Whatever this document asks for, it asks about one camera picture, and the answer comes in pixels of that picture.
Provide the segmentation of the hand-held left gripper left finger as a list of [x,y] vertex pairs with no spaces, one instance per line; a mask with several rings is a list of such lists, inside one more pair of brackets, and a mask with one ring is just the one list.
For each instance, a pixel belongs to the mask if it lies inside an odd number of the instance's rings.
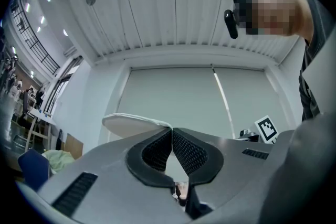
[[168,127],[99,145],[51,176],[38,195],[59,223],[190,223],[164,173],[171,150]]

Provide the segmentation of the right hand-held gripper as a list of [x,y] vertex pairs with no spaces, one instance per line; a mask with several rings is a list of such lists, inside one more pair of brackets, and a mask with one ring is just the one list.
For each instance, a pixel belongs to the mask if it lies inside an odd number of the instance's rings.
[[275,144],[278,135],[279,132],[275,128],[270,117],[267,115],[255,121],[250,128],[242,130],[237,140]]

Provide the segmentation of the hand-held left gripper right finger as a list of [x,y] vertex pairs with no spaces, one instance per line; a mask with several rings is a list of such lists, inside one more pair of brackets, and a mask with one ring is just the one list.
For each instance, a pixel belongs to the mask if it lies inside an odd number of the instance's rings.
[[172,149],[189,177],[192,223],[263,223],[270,182],[284,163],[292,131],[274,145],[172,131]]

